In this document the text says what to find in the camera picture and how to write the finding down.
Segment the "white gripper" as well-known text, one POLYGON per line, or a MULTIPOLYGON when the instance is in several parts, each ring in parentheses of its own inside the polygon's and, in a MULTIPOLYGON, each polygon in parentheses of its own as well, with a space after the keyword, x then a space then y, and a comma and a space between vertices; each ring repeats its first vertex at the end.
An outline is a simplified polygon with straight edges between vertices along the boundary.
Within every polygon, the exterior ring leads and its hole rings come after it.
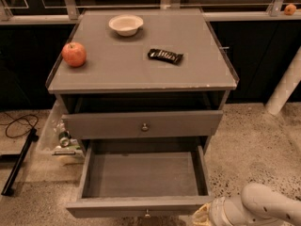
POLYGON ((194 226, 246 226, 247 213, 240 196, 221 197, 203 204, 192 222, 194 226))

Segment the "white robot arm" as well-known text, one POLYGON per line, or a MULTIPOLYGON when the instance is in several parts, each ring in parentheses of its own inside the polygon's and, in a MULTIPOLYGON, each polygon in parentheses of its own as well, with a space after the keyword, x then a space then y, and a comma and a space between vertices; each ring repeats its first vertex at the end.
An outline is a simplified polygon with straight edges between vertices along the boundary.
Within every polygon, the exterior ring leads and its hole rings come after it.
MULTIPOLYGON (((301 47, 267 102, 276 115, 301 82, 301 47)), ((194 226, 301 225, 301 201, 289 199, 269 186, 250 183, 235 197, 220 197, 203 204, 192 216, 194 226)))

